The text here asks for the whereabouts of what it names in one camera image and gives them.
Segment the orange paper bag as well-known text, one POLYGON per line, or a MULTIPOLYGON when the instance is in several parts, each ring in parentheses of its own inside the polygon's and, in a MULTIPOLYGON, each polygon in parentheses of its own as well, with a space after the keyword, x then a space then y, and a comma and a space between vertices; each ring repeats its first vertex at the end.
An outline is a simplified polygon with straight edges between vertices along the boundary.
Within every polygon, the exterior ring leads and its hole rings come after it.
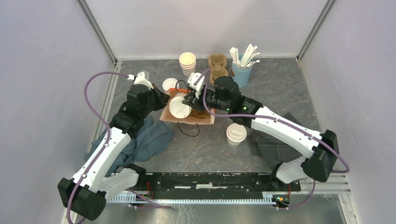
POLYGON ((213 115, 211 115, 210 119, 197 119, 190 115, 184 119, 177 119, 177 118, 173 117, 169 111, 169 103, 170 103, 171 99, 179 92, 185 92, 187 94, 189 93, 188 90, 181 89, 181 88, 170 89, 168 92, 166 92, 166 94, 170 95, 170 100, 168 101, 168 104, 165 106, 165 108, 163 109, 163 111, 161 113, 161 116, 160 116, 161 121, 176 123, 177 126, 180 126, 181 123, 188 124, 188 125, 196 125, 196 126, 213 125, 214 124, 215 118, 213 115))

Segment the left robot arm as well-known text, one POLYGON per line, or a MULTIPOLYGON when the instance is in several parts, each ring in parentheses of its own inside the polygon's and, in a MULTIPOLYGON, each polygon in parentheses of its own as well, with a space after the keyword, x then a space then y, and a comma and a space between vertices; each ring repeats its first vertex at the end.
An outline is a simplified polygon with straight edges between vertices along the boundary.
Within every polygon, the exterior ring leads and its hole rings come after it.
POLYGON ((145 175, 131 168, 106 178, 111 165, 122 149, 135 138, 152 112, 163 109, 170 96, 156 86, 132 85, 127 100, 106 125, 106 134, 84 166, 71 178, 62 178, 57 185, 62 203, 67 209, 93 221, 103 212, 108 200, 133 187, 143 189, 145 175))

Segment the lidded white coffee cup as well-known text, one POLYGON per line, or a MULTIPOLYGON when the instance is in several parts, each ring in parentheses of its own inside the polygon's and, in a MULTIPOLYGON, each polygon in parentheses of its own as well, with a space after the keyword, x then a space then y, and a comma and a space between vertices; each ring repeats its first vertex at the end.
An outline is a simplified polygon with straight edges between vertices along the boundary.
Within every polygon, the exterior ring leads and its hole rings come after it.
POLYGON ((236 147, 247 137, 247 130, 244 126, 232 123, 226 129, 227 142, 230 146, 236 147))

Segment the stack of white lids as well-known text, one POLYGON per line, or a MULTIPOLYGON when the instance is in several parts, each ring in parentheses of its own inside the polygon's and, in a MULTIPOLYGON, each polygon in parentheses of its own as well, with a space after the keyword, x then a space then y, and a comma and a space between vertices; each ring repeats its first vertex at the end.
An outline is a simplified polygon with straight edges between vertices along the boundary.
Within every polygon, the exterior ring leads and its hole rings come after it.
POLYGON ((170 89, 179 88, 179 82, 176 78, 167 78, 162 83, 164 92, 168 92, 170 89))

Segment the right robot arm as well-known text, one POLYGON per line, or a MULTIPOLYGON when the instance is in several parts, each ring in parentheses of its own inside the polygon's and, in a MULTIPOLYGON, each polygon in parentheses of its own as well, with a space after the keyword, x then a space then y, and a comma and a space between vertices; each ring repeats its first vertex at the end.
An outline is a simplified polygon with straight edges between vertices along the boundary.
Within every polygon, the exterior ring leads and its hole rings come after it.
POLYGON ((274 169, 275 175, 270 177, 269 183, 275 190, 282 190, 288 183, 306 177, 326 182, 339 159, 336 133, 302 127, 240 93, 207 90, 197 96, 196 91, 192 91, 182 103, 199 111, 225 111, 234 123, 269 134, 297 150, 300 158, 282 162, 274 169))

